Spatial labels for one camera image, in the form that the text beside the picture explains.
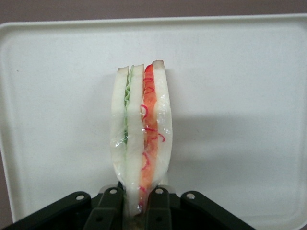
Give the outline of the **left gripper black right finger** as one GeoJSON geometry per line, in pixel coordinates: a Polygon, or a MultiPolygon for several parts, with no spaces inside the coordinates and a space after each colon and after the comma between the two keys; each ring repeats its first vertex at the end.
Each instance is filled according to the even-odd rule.
{"type": "Polygon", "coordinates": [[[254,228],[200,192],[180,197],[157,187],[148,199],[146,230],[253,230],[254,228]]]}

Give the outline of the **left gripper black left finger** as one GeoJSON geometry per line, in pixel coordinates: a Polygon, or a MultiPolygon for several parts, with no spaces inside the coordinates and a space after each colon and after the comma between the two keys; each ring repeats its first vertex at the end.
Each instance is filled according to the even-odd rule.
{"type": "Polygon", "coordinates": [[[6,230],[120,230],[123,190],[108,186],[91,198],[78,191],[7,226],[6,230]]]}

